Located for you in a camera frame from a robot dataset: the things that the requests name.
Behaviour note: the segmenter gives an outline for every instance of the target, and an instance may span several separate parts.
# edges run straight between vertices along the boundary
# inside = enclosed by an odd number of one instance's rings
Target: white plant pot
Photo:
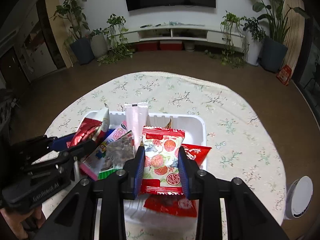
[[[258,66],[258,56],[260,54],[262,43],[259,41],[254,41],[250,32],[245,33],[245,37],[249,43],[249,51],[247,57],[247,63]]]
[[[194,41],[185,41],[184,49],[186,51],[194,51],[195,50],[195,42]]]
[[[91,38],[90,45],[95,58],[105,55],[108,51],[107,43],[104,39],[103,33],[93,36]]]

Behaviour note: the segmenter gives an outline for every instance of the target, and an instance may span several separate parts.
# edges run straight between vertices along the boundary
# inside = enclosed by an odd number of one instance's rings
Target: hanging vine plant
[[[225,41],[225,45],[221,54],[221,63],[223,65],[230,64],[234,67],[240,67],[244,65],[245,57],[247,56],[249,49],[248,42],[240,28],[240,21],[244,20],[244,17],[237,17],[236,15],[227,11],[226,13],[227,14],[223,17],[224,20],[220,24],[221,31],[225,34],[223,38]],[[242,57],[238,56],[235,51],[235,47],[232,40],[233,26],[235,26],[235,30],[242,36],[242,53],[244,54]]]
[[[132,57],[132,51],[128,49],[128,39],[124,37],[123,33],[128,29],[124,27],[126,20],[123,16],[110,15],[107,23],[109,27],[103,29],[103,33],[107,35],[107,41],[109,44],[109,51],[107,55],[98,59],[99,65],[110,64],[123,60],[128,57]]]

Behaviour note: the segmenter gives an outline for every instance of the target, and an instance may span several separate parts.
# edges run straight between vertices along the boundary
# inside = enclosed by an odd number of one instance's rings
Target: white paper packet
[[[146,125],[148,117],[148,103],[125,104],[125,117],[127,130],[131,130],[134,137],[134,153],[137,152],[142,141],[142,129]]]

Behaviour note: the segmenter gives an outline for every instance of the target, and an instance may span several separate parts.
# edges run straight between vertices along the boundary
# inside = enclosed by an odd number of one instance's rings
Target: round table
[[[46,131],[63,136],[76,131],[84,115],[108,104],[111,111],[123,111],[125,103],[146,101],[149,112],[199,115],[206,124],[207,170],[215,177],[240,177],[257,195],[276,221],[284,217],[286,180],[279,154],[250,105],[229,88],[195,78],[164,72],[140,72],[113,79],[79,98],[60,113]],[[56,157],[52,152],[41,158]],[[73,187],[43,204],[48,217]],[[223,238],[227,223],[222,205]],[[127,239],[194,239],[195,229],[184,233],[144,228],[126,222]]]

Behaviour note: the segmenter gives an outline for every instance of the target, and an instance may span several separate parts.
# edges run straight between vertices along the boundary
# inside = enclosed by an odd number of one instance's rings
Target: gray plant pot
[[[265,37],[260,65],[270,72],[276,73],[282,66],[288,48],[283,44]]]
[[[108,51],[107,43],[104,39],[103,33],[99,35],[95,35],[91,38],[91,49],[96,58],[101,57],[102,55],[105,55]]]
[[[70,44],[70,48],[76,55],[80,65],[88,64],[94,59],[94,55],[90,47],[90,42],[87,38],[76,40],[74,43]]]

